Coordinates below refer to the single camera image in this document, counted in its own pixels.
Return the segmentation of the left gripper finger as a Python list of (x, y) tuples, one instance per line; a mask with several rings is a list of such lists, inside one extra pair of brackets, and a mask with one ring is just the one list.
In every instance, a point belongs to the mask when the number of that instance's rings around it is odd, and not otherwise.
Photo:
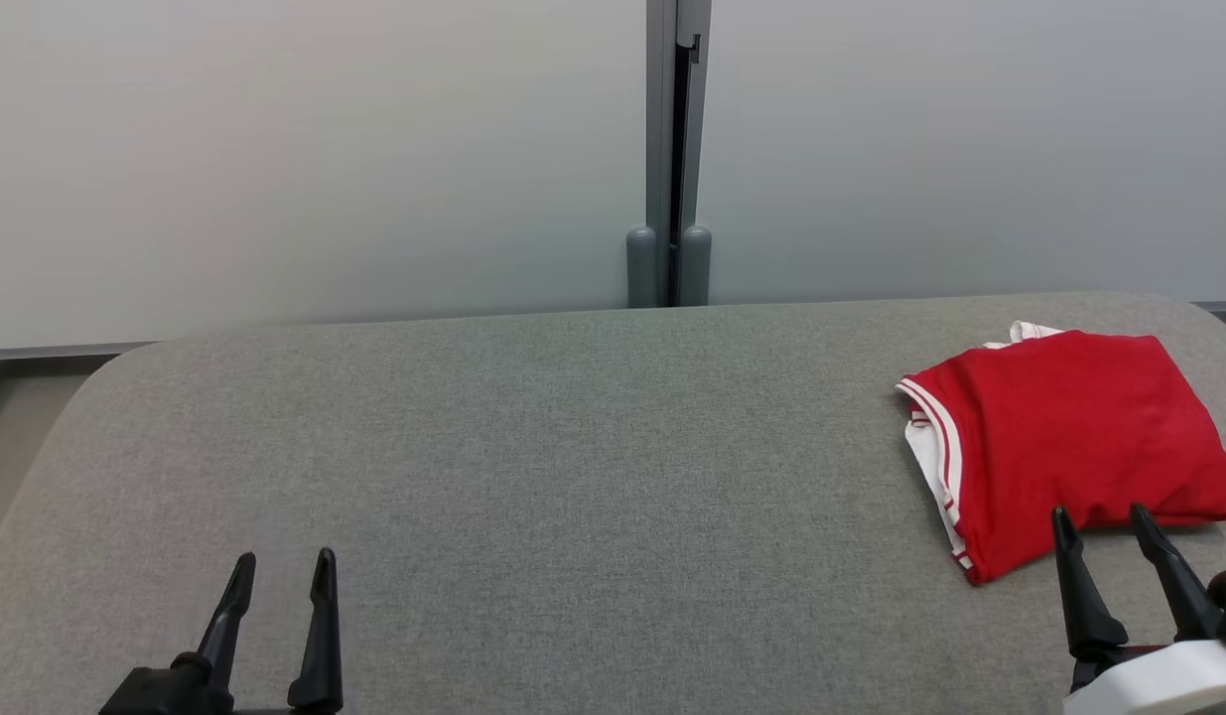
[(343, 709), (340, 570), (329, 547), (318, 553), (309, 598), (310, 624), (300, 671), (289, 687), (289, 706), (292, 711), (340, 711)]
[(226, 584), (199, 648), (178, 655), (170, 673), (188, 686), (230, 686), (237, 638), (246, 614), (257, 573), (257, 557), (243, 553)]

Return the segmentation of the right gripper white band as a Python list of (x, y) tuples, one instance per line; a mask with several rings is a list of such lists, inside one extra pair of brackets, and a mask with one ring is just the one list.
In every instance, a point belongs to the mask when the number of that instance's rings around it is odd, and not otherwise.
[[(1226, 646), (1216, 640), (1222, 611), (1148, 507), (1134, 502), (1130, 520), (1143, 556), (1156, 570), (1179, 643), (1107, 668), (1063, 698), (1062, 715), (1226, 715)], [(1063, 507), (1052, 511), (1052, 532), (1069, 652), (1112, 659), (1129, 637), (1095, 587), (1083, 538)]]

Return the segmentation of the red Bulls jersey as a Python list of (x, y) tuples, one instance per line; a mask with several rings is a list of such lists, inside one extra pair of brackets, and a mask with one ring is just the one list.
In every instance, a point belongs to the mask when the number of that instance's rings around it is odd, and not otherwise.
[(1159, 338), (1063, 331), (967, 350), (895, 385), (904, 440), (950, 556), (988, 584), (1048, 556), (1057, 507), (1075, 529), (1226, 521), (1226, 451)]

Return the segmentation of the red shorts white stripe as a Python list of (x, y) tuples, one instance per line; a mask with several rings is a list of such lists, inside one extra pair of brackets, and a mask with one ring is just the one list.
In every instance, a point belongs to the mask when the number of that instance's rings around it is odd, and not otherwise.
[(1038, 338), (1052, 338), (1052, 336), (1060, 335), (1062, 332), (1063, 330), (1060, 329), (1038, 325), (1038, 323), (1013, 321), (1005, 343), (984, 343), (984, 348), (1005, 350), (1008, 346), (1018, 343), (1029, 343), (1029, 341)]

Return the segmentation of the grey cylindrical post foot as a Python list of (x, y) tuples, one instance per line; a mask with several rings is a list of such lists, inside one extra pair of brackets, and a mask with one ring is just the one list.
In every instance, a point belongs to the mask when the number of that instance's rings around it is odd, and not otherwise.
[(652, 226), (626, 232), (626, 308), (650, 309), (660, 304), (657, 280), (658, 238)]
[(693, 224), (680, 232), (677, 248), (677, 299), (680, 307), (709, 304), (714, 235), (706, 226)]

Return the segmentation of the grey partition post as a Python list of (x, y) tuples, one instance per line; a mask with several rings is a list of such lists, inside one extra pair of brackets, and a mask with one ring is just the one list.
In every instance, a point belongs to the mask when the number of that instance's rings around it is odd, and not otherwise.
[(658, 238), (657, 308), (677, 299), (680, 232), (699, 224), (702, 119), (714, 0), (647, 0), (645, 224)]

